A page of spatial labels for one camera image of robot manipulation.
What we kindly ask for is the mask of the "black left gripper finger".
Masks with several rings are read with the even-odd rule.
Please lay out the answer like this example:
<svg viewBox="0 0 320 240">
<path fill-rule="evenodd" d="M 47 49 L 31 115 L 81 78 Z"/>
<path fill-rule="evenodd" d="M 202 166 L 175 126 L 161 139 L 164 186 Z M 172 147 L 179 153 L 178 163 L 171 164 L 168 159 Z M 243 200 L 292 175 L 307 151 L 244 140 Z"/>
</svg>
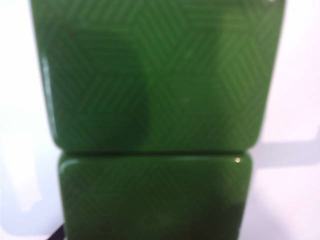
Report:
<svg viewBox="0 0 320 240">
<path fill-rule="evenodd" d="M 50 235 L 48 240 L 63 240 L 63 220 L 56 221 L 51 225 Z"/>
</svg>

